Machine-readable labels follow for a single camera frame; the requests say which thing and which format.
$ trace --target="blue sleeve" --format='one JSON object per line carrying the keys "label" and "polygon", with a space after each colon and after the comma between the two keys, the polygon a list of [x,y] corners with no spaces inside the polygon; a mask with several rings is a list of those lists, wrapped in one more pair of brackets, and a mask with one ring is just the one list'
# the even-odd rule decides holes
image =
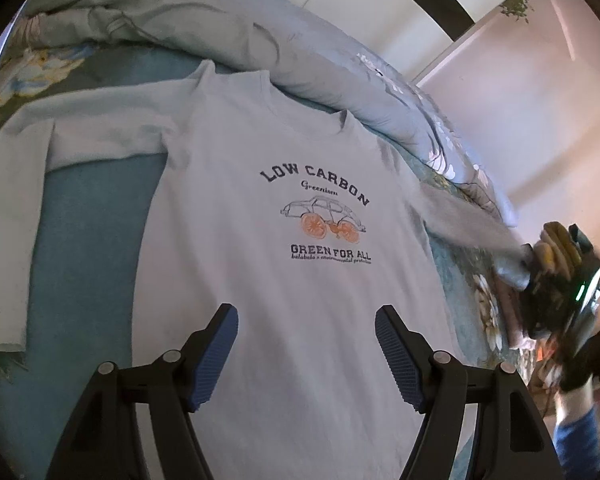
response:
{"label": "blue sleeve", "polygon": [[554,445],[566,480],[593,480],[600,468],[598,424],[593,410],[555,428]]}

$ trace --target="gray comforter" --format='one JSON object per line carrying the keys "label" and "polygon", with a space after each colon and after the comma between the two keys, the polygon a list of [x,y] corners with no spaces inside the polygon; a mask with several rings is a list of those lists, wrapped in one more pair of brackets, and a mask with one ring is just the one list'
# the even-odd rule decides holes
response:
{"label": "gray comforter", "polygon": [[133,41],[234,70],[269,70],[279,88],[350,110],[490,214],[516,224],[509,200],[471,161],[426,95],[353,38],[286,0],[30,0],[25,16],[11,48]]}

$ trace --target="blue textured pad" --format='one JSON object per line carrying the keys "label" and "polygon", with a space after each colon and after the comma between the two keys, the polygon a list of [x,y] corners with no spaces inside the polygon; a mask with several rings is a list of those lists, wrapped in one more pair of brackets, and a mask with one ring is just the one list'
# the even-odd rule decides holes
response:
{"label": "blue textured pad", "polygon": [[376,312],[376,337],[402,399],[418,410],[424,403],[420,371],[383,310]]}
{"label": "blue textured pad", "polygon": [[194,412],[211,398],[237,334],[238,311],[232,306],[206,347],[198,367],[193,370],[194,388],[189,403]]}

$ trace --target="bed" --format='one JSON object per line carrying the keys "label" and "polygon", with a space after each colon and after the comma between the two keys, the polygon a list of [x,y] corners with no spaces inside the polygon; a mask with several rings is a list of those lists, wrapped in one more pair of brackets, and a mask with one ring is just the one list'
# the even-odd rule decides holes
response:
{"label": "bed", "polygon": [[[350,53],[348,45],[343,43],[342,48]],[[390,67],[372,60],[372,53],[362,52],[361,57],[353,59],[368,71],[368,80],[380,82],[383,87],[393,86],[394,93],[403,92],[401,98],[405,100],[410,87]],[[0,127],[33,100],[80,89],[183,78],[201,60],[190,52],[158,44],[78,42],[27,50],[26,56],[10,67],[10,77],[0,86]],[[218,66],[218,70],[232,69]],[[451,133],[426,96],[414,89],[409,92],[412,100],[424,101],[421,112],[428,110],[429,119],[436,117],[433,122],[443,132],[442,139],[444,132]],[[292,97],[307,106],[329,110],[324,104]],[[426,150],[426,155],[416,156],[395,138],[371,128],[369,131],[392,142],[420,180],[464,200],[480,202],[484,198],[482,194],[467,195],[465,191],[471,185],[456,186],[445,177],[450,176],[451,163],[444,156],[444,162],[440,162],[444,150],[434,153],[433,147]],[[427,142],[430,148],[429,137],[421,144]],[[412,152],[422,151],[411,147]],[[434,156],[427,158],[429,152]],[[51,172],[45,178],[30,268],[27,348],[24,352],[0,352],[0,450],[17,474],[44,478],[65,421],[83,384],[100,362],[131,365],[136,265],[149,205],[165,163],[164,154],[87,162]],[[479,170],[474,173],[480,182]],[[487,192],[493,198],[493,187]],[[487,202],[493,205],[498,200],[502,199],[488,198]],[[530,352],[509,351],[506,341],[500,348],[490,343],[480,318],[476,276],[491,279],[490,255],[459,249],[435,237],[430,237],[430,246],[445,291],[448,316],[467,362],[493,366],[509,360],[521,371],[527,370],[532,360]],[[497,316],[495,322],[502,326]],[[454,468],[457,478],[461,477],[469,450],[467,443],[458,455]]]}

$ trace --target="metal bolt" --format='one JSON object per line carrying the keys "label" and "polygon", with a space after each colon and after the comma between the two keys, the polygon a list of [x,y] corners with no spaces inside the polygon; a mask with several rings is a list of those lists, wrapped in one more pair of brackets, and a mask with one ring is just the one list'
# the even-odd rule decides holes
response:
{"label": "metal bolt", "polygon": [[511,363],[500,363],[500,370],[502,370],[506,374],[516,373],[516,367]]}
{"label": "metal bolt", "polygon": [[178,350],[167,350],[162,354],[162,358],[168,363],[174,363],[180,359],[180,352]]}
{"label": "metal bolt", "polygon": [[98,373],[101,375],[110,374],[115,369],[115,366],[110,361],[104,361],[98,366]]}
{"label": "metal bolt", "polygon": [[441,365],[446,365],[451,362],[451,356],[443,350],[438,350],[433,354],[433,359],[435,362],[440,363]]}

